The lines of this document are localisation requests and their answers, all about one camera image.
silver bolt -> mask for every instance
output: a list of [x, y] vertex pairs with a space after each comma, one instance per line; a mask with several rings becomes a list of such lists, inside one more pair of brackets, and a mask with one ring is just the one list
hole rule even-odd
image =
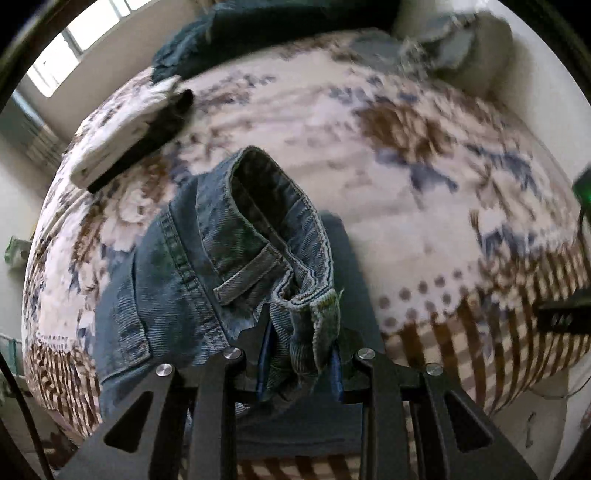
[[156, 367], [156, 375], [159, 377], [167, 377], [174, 372], [174, 367], [171, 364], [162, 364]]
[[375, 358], [375, 352], [371, 348], [360, 348], [357, 355], [363, 360], [373, 360]]
[[425, 371], [432, 377], [438, 377], [443, 373], [443, 367], [439, 364], [427, 364], [425, 365]]
[[240, 358], [241, 355], [242, 350], [236, 348], [235, 346], [229, 346], [223, 351], [223, 356], [228, 360], [235, 360], [236, 358]]

dark green blanket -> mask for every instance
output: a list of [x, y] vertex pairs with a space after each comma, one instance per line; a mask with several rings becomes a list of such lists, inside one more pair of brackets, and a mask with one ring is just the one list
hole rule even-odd
[[154, 56], [152, 81], [191, 78], [227, 60], [336, 30], [389, 31], [400, 0], [240, 0], [215, 5]]

striped pattern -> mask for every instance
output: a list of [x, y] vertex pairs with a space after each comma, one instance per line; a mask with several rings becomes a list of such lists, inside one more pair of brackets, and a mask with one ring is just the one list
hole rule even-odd
[[327, 458], [296, 457], [238, 463], [239, 480], [352, 480], [359, 478], [358, 455]]
[[[572, 366], [589, 352], [591, 336], [544, 334], [537, 330], [532, 305], [537, 300], [565, 299], [589, 286], [579, 244], [537, 259], [539, 268], [519, 289], [517, 307], [506, 318], [489, 316], [489, 335], [477, 329], [475, 309], [467, 299], [445, 323], [410, 324], [386, 336], [388, 356], [397, 363], [421, 367], [444, 365], [487, 413], [511, 403], [517, 395], [544, 378]], [[485, 352], [484, 340], [492, 343]]]
[[24, 365], [37, 402], [52, 413], [59, 413], [82, 438], [90, 436], [102, 421], [100, 386], [93, 361], [77, 348], [59, 352], [33, 344]]

jeans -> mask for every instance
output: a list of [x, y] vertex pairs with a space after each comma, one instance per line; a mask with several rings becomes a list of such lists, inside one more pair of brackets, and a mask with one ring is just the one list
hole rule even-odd
[[[384, 353], [378, 322], [355, 252], [340, 218], [321, 212], [335, 264], [335, 287], [340, 299], [341, 327], [357, 331], [363, 345]], [[328, 368], [314, 392], [296, 401], [277, 418], [253, 425], [238, 424], [239, 459], [293, 458], [359, 453], [363, 407], [341, 405], [332, 393]]]
[[248, 147], [191, 178], [114, 272], [96, 308], [105, 417], [161, 363], [200, 365], [269, 303], [278, 345], [265, 401], [313, 388], [340, 328], [329, 240], [308, 197]]

floral bedspread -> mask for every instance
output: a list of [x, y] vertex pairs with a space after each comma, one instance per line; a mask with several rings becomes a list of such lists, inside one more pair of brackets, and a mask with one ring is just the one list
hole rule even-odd
[[[393, 361], [441, 363], [490, 413], [589, 350], [588, 336], [538, 332], [532, 312], [536, 299], [589, 284], [578, 205], [553, 159], [481, 100], [339, 55], [355, 34], [187, 80], [195, 102], [183, 132], [94, 196], [69, 182], [72, 163], [150, 69], [82, 123], [43, 206], [22, 310], [31, 392], [72, 438], [101, 421], [93, 312], [113, 270], [187, 178], [251, 144], [343, 219]], [[248, 479], [358, 469], [356, 455], [239, 465]]]

